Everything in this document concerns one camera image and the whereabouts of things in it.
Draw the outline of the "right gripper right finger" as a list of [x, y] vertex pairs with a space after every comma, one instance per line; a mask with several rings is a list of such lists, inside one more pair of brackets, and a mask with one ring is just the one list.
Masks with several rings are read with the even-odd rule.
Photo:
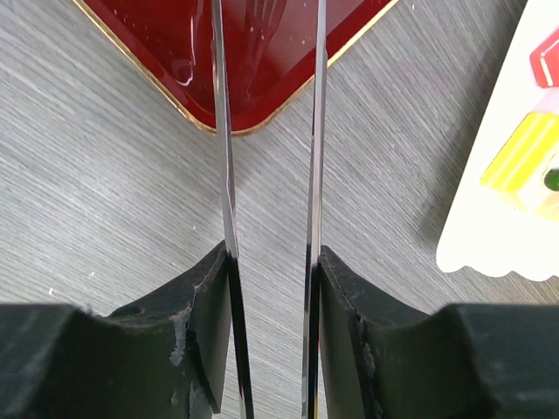
[[331, 418], [555, 418], [558, 308], [450, 304], [427, 314], [320, 256]]

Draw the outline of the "yellow cake slice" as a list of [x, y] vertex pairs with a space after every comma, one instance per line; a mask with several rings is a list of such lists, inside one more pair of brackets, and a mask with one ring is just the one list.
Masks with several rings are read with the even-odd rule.
[[558, 116], [528, 113], [480, 177], [516, 210], [558, 221]]

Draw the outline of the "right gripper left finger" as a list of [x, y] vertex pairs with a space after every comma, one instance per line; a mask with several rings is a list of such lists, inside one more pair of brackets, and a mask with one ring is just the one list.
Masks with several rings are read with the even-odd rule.
[[231, 330], [225, 246], [106, 317], [1, 307], [4, 418], [210, 418]]

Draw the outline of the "metal serving tongs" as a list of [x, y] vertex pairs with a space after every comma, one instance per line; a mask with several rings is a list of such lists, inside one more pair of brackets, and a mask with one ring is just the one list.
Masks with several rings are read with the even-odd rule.
[[[303, 321], [303, 355], [301, 383], [301, 416], [318, 416], [318, 352], [320, 347], [320, 273], [321, 206], [323, 186], [323, 157], [325, 105], [327, 87], [327, 7], [317, 3], [316, 45], [314, 66], [314, 110], [311, 140], [310, 176], [307, 206], [307, 248], [305, 263], [305, 297]], [[254, 417], [252, 384], [245, 309], [238, 264], [238, 235], [236, 226], [235, 176], [232, 156], [231, 113], [224, 48], [223, 3], [211, 3], [212, 17], [212, 75], [214, 87], [216, 135], [221, 142], [221, 203], [226, 248], [226, 268], [231, 291], [231, 314], [238, 377], [240, 414]]]

